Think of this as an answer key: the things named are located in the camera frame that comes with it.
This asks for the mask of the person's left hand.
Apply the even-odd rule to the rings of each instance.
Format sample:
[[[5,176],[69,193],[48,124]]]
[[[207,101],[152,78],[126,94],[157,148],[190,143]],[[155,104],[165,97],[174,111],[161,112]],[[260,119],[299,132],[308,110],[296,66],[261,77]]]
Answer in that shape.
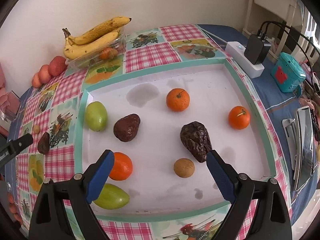
[[[22,225],[23,220],[20,214],[18,213],[18,208],[15,204],[13,195],[10,192],[8,192],[7,197],[9,201],[9,211],[12,213],[13,217]]]

